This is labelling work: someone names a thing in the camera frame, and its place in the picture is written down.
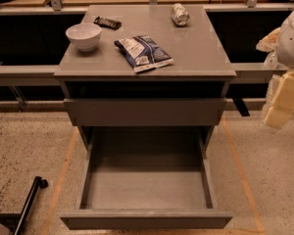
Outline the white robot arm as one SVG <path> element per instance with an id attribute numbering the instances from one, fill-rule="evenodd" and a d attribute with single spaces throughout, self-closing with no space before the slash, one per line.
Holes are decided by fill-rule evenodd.
<path id="1" fill-rule="evenodd" d="M 264 61 L 267 69 L 278 65 L 288 68 L 284 75 L 272 77 L 263 107 L 262 124 L 281 129 L 294 114 L 294 10 L 280 27 L 258 42 L 256 49 L 268 53 Z"/>

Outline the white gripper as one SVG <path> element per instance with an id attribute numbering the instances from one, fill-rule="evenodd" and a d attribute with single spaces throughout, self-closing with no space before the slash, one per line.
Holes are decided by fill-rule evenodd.
<path id="1" fill-rule="evenodd" d="M 264 66 L 269 70 L 285 68 L 276 55 L 279 34 L 280 28 L 278 27 L 256 44 L 258 51 L 267 53 Z M 294 70 L 289 70 L 283 76 L 276 74 L 272 76 L 262 114 L 263 124 L 276 129 L 281 129 L 291 119 L 294 114 Z"/>

